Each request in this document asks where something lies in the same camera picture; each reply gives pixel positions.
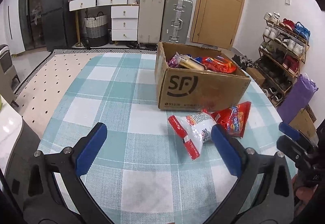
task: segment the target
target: metal bolt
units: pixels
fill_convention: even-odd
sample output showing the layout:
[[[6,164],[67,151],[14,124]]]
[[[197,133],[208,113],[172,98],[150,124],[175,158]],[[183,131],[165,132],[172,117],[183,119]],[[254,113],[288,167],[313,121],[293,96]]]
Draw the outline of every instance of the metal bolt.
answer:
[[[36,151],[36,152],[34,152],[34,156],[35,157],[38,157],[38,156],[40,156],[42,154],[42,151]]]
[[[278,155],[278,157],[281,157],[281,158],[284,157],[284,153],[283,152],[280,152],[280,151],[277,152],[277,155]]]
[[[247,148],[247,149],[246,149],[246,152],[247,152],[248,154],[255,154],[255,150],[254,150],[253,148]]]
[[[65,154],[69,154],[69,153],[71,153],[71,151],[72,151],[72,148],[71,148],[71,147],[65,147],[65,148],[63,149],[63,152],[64,152]]]

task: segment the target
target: gray refrigerator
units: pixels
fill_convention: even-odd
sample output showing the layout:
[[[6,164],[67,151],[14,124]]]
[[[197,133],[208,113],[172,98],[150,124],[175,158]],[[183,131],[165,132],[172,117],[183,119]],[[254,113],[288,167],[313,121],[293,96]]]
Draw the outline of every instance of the gray refrigerator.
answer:
[[[41,0],[42,25],[48,51],[69,49],[77,42],[75,13],[69,0]]]

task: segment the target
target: plaid tablecloth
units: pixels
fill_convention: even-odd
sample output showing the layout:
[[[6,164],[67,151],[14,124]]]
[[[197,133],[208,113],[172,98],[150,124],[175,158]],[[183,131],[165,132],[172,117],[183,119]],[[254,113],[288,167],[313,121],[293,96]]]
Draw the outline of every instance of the plaid tablecloth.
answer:
[[[203,223],[236,177],[229,174],[212,142],[204,144],[198,159],[190,159],[167,118],[191,113],[158,109],[155,57],[106,53],[90,60],[56,108],[39,149],[45,154],[60,152],[103,122],[107,140],[81,177],[103,211],[116,224]],[[274,155],[280,116],[253,80],[244,101],[252,105],[242,145]],[[292,163],[290,169],[295,172]],[[62,179],[57,179],[67,205],[76,210]]]

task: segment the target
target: wooden door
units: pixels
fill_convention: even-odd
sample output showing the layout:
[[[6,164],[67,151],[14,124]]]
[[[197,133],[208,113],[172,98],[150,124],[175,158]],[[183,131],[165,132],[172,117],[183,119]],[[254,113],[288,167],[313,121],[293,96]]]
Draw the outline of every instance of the wooden door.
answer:
[[[192,42],[231,48],[244,0],[198,0]]]

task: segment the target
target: patterned rug border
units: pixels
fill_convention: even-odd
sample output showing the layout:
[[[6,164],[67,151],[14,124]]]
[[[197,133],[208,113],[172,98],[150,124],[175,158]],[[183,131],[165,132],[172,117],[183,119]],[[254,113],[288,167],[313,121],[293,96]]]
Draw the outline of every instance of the patterned rug border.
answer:
[[[30,75],[20,84],[19,88],[15,92],[16,100],[19,94],[23,91],[26,85],[31,79],[40,71],[40,69],[50,61],[53,56],[61,54],[80,54],[80,53],[135,53],[135,54],[157,54],[157,51],[149,51],[144,49],[130,49],[130,48],[95,48],[95,49],[55,49],[53,52],[45,58],[31,73]]]

